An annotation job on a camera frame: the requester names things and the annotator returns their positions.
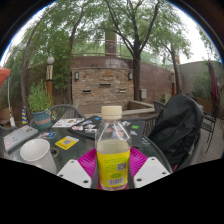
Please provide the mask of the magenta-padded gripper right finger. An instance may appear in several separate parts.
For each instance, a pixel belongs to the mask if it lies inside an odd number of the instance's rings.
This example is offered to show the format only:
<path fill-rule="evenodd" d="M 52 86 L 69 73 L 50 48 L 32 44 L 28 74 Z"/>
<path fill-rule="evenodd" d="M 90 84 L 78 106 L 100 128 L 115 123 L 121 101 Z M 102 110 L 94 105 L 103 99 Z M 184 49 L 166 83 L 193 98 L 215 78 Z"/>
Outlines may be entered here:
<path fill-rule="evenodd" d="M 141 188 L 170 174 L 156 157 L 146 157 L 135 148 L 130 150 L 129 168 L 135 188 Z"/>

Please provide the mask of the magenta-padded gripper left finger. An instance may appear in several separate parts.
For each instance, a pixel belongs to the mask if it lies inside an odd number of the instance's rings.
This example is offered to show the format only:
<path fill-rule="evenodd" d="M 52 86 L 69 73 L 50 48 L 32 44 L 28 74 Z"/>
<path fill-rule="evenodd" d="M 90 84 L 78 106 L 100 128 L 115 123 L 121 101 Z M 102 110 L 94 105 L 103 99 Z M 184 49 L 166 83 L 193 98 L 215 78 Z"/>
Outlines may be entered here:
<path fill-rule="evenodd" d="M 90 188 L 96 168 L 96 150 L 91 149 L 78 160 L 69 160 L 58 176 L 83 188 Z"/>

